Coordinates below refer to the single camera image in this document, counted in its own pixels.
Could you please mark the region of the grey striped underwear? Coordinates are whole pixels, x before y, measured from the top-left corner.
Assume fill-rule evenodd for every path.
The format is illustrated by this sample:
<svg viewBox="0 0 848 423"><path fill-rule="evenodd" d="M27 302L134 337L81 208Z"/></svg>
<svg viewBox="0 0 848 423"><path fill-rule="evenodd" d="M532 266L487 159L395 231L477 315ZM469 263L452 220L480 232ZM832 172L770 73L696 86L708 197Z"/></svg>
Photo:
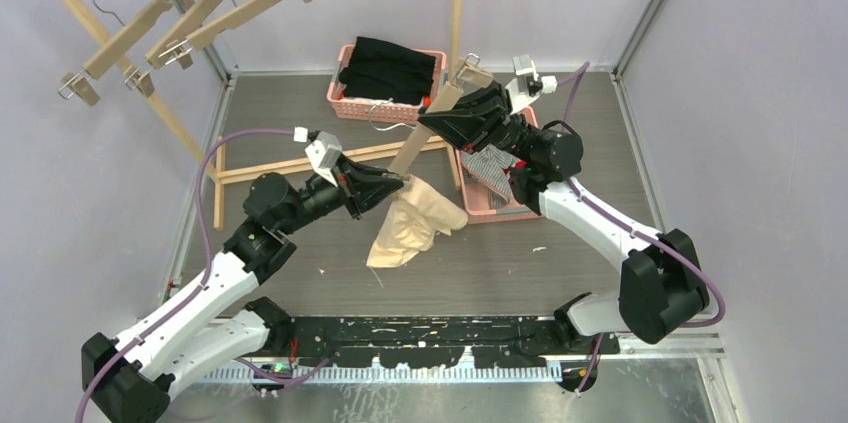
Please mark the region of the grey striped underwear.
<svg viewBox="0 0 848 423"><path fill-rule="evenodd" d="M494 209L504 208L513 201L508 173L517 162L515 156L494 146L460 153L460 164L474 181L488 190L489 204Z"/></svg>

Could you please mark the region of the wooden hanger of beige underwear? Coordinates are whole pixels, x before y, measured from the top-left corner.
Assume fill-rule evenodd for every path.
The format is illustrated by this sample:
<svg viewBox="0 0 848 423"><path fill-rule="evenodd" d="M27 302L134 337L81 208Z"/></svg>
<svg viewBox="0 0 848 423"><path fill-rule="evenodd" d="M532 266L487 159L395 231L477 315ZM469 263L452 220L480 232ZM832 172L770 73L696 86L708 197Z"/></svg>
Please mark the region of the wooden hanger of beige underwear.
<svg viewBox="0 0 848 423"><path fill-rule="evenodd" d="M479 62L478 55L468 53L458 63L435 100L419 114L412 133L389 165L389 171L408 174L417 155L433 135L441 137L451 148L462 148L482 131L484 123L480 117L472 115L471 107L456 108L464 95L464 84L471 83L485 89L492 83L492 74L482 69Z"/></svg>

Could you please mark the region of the beige underwear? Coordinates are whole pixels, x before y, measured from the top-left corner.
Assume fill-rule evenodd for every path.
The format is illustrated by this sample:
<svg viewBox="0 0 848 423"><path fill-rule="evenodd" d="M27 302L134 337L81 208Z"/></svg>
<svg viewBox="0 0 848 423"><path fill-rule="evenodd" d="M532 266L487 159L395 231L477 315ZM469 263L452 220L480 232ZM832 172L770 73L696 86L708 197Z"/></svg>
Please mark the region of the beige underwear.
<svg viewBox="0 0 848 423"><path fill-rule="evenodd" d="M410 175L392 196L366 266L398 268L430 250L438 233L451 236L468 224L466 211L421 178Z"/></svg>

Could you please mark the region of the wooden hanger of red underwear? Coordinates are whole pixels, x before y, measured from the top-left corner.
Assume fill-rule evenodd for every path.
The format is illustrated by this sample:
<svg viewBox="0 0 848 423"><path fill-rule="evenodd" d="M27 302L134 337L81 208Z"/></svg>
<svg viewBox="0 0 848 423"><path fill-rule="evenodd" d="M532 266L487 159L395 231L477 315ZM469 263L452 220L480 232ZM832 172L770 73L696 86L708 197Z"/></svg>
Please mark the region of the wooden hanger of red underwear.
<svg viewBox="0 0 848 423"><path fill-rule="evenodd" d="M129 72L125 80L126 86L131 90L138 90L147 97L155 91L150 76L153 70L162 68L172 58L183 60L183 63L181 63L183 68L191 66L191 57L186 54L185 50L180 50L180 47L183 45L186 37L199 29L203 22L223 1L196 0L147 52L145 55L145 64Z"/></svg>

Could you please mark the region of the wooden hanger of striped underwear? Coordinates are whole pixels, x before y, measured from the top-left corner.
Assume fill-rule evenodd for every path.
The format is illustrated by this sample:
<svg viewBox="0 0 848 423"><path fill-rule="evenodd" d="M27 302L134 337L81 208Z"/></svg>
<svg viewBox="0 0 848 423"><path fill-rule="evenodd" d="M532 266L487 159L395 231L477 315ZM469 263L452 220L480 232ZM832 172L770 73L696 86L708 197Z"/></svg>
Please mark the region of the wooden hanger of striped underwear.
<svg viewBox="0 0 848 423"><path fill-rule="evenodd" d="M246 0L241 4L237 3L235 7L218 17L210 19L211 14L199 29L186 37L180 50L185 50L188 56L193 52L203 50L211 45L221 33L240 28L282 1L284 0ZM173 61L179 60L172 58L166 65Z"/></svg>

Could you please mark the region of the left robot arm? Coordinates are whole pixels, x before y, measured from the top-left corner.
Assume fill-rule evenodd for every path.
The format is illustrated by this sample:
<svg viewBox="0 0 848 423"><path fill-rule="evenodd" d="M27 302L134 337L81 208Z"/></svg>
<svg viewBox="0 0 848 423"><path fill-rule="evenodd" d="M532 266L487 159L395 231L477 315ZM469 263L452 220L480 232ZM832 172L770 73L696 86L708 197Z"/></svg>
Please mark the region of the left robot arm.
<svg viewBox="0 0 848 423"><path fill-rule="evenodd" d="M246 220L204 270L175 296L118 336L102 333L81 348L81 421L93 402L111 422L155 422L186 387L227 362L291 347L291 317L267 297L227 322L209 322L273 276L297 249L289 235L344 208L358 219L404 186L402 176L339 155L300 189L279 173L256 178Z"/></svg>

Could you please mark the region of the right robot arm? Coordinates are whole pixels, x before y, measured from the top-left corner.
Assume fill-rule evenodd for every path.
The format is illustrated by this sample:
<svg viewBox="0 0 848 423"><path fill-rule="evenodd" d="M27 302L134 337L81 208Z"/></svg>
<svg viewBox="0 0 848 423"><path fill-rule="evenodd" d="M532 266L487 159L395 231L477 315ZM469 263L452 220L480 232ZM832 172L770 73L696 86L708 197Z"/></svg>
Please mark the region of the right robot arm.
<svg viewBox="0 0 848 423"><path fill-rule="evenodd" d="M711 303L710 286L692 239L674 229L662 233L603 202L576 179L584 145L564 120L542 127L523 110L532 98L515 83L497 82L461 97L453 108L429 107L418 122L469 155L497 149L515 158L506 170L514 199L573 232L618 272L617 290L584 293L558 308L558 346L577 354L601 333L630 332L655 344Z"/></svg>

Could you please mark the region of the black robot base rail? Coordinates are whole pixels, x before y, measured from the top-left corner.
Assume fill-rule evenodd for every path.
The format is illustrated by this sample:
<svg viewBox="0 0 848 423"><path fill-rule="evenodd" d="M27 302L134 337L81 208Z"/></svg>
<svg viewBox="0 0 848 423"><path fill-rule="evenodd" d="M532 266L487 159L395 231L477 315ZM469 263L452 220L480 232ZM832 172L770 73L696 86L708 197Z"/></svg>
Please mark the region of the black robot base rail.
<svg viewBox="0 0 848 423"><path fill-rule="evenodd" d="M295 317L287 340L253 353L340 368L452 368L469 352L476 369L535 368L555 357L592 354L582 337L549 316Z"/></svg>

